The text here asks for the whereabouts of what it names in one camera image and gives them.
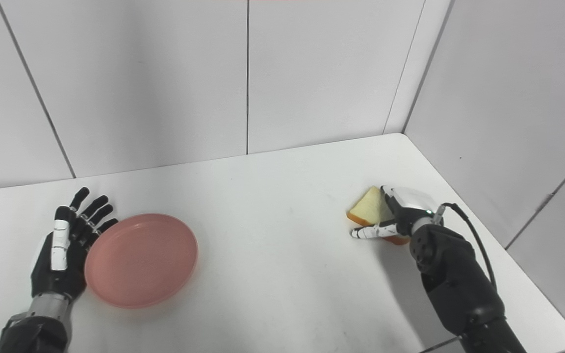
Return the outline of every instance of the white table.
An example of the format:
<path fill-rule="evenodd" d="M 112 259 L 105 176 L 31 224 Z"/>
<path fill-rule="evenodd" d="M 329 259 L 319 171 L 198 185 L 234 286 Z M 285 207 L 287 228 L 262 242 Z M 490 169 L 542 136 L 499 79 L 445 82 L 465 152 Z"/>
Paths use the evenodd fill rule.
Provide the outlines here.
<path fill-rule="evenodd" d="M 348 235 L 345 212 L 383 184 L 462 205 L 522 344 L 565 350 L 565 320 L 400 134 L 0 189 L 0 329 L 29 305 L 32 257 L 54 210 L 87 186 L 112 199 L 117 217 L 182 219 L 200 257 L 184 289 L 148 309 L 112 308 L 85 292 L 71 353 L 415 353 L 450 335 L 408 248 Z M 473 241 L 449 211 L 446 225 Z"/>

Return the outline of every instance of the black cable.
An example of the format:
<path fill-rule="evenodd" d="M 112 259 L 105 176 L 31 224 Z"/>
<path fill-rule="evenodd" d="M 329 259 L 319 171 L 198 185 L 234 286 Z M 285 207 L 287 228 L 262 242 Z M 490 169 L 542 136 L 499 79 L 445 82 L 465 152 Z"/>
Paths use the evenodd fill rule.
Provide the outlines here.
<path fill-rule="evenodd" d="M 494 271 L 491 269 L 491 262 L 489 261 L 489 257 L 487 257 L 487 251 L 485 251 L 485 246 L 483 245 L 483 242 L 481 241 L 481 238 L 479 237 L 477 230 L 475 229 L 475 226 L 472 225 L 472 222 L 468 218 L 468 215 L 466 215 L 466 213 L 456 203 L 446 202 L 446 203 L 442 203 L 442 205 L 450 207 L 465 221 L 465 223 L 468 224 L 468 227 L 470 228 L 472 235 L 474 235 L 475 239 L 477 240 L 477 244 L 479 246 L 479 249 L 481 250 L 481 255 L 483 255 L 485 267 L 487 267 L 487 273 L 489 274 L 489 282 L 491 283 L 491 286 L 493 286 L 494 289 L 496 290 L 496 277 L 494 277 Z"/>
<path fill-rule="evenodd" d="M 427 349 L 421 351 L 420 353 L 428 353 L 428 352 L 431 352 L 431 351 L 435 351 L 437 348 L 444 347 L 444 346 L 446 346 L 447 344 L 451 344 L 451 343 L 455 342 L 456 340 L 460 340 L 460 339 L 462 339 L 462 336 L 455 336 L 455 337 L 453 337 L 453 338 L 451 338 L 451 339 L 449 339 L 449 340 L 445 340 L 445 341 L 442 342 L 442 343 L 435 344 L 435 346 L 428 347 Z"/>

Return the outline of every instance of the pink plate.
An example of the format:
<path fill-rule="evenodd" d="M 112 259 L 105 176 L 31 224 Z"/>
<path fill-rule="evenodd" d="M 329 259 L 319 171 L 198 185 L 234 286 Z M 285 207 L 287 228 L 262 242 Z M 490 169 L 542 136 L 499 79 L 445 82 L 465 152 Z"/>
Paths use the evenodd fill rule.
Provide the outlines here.
<path fill-rule="evenodd" d="M 88 253 L 88 288 L 120 308 L 169 299 L 191 276 L 198 257 L 193 232 L 164 214 L 135 215 L 104 232 Z"/>

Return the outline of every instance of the bread slice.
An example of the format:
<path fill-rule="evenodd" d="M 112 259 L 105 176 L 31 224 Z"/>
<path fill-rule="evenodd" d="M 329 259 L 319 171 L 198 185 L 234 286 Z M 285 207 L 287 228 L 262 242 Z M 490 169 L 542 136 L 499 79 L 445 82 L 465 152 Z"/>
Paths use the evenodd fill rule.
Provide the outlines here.
<path fill-rule="evenodd" d="M 373 226 L 394 218 L 384 200 L 383 192 L 377 187 L 370 187 L 370 190 L 367 190 L 361 200 L 348 211 L 346 216 L 350 221 L 364 227 Z M 411 240 L 404 235 L 390 235 L 383 239 L 399 246 L 408 244 Z"/>
<path fill-rule="evenodd" d="M 381 206 L 383 201 L 383 193 L 377 187 L 371 187 L 365 195 L 352 207 L 346 214 L 350 221 L 361 226 L 371 226 L 381 223 Z"/>

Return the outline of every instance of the robotic arm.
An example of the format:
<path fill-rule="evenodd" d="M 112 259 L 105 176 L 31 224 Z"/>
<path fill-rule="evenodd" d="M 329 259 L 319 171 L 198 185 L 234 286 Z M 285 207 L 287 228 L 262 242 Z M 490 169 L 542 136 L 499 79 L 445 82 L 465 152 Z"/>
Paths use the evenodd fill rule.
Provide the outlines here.
<path fill-rule="evenodd" d="M 493 272 L 489 271 L 488 279 L 475 259 L 472 245 L 443 225 L 442 215 L 450 206 L 468 223 L 482 246 L 461 208 L 444 203 L 433 212 L 433 200 L 420 191 L 386 187 L 381 190 L 394 219 L 355 228 L 352 237 L 411 237 L 410 253 L 421 273 L 422 286 L 444 328 L 461 339 L 466 353 L 526 353 L 507 324 Z M 483 248 L 482 253 L 491 269 Z"/>
<path fill-rule="evenodd" d="M 97 237 L 117 223 L 105 195 L 94 200 L 80 215 L 77 210 L 88 196 L 82 188 L 70 206 L 56 210 L 53 232 L 47 235 L 31 274 L 32 303 L 29 310 L 11 317 L 2 329 L 0 353 L 62 353 L 69 342 L 63 322 L 71 304 L 86 288 L 84 263 Z"/>

